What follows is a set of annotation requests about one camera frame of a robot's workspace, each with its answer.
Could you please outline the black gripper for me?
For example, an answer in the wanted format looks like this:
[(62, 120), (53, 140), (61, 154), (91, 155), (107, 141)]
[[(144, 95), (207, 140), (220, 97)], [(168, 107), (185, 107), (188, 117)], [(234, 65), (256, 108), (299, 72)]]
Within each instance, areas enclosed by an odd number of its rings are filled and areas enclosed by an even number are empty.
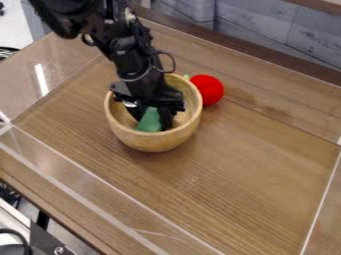
[(115, 100), (123, 102), (136, 121), (141, 119), (147, 107), (159, 108), (161, 129), (168, 130), (172, 112), (183, 112), (184, 103), (181, 92), (167, 84), (165, 74), (153, 67), (140, 71), (117, 68), (117, 76), (120, 80), (109, 85)]

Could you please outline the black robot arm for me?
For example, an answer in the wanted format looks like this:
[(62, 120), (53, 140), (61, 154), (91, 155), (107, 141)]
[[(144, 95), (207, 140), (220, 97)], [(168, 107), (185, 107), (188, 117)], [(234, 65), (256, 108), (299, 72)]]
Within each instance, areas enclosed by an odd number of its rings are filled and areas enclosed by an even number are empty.
[(99, 49), (115, 64), (119, 81), (109, 85), (113, 98), (140, 121), (157, 114), (159, 130), (171, 129), (184, 110), (183, 95), (165, 81), (165, 53), (152, 45), (151, 29), (141, 23), (127, 0), (28, 0), (54, 34)]

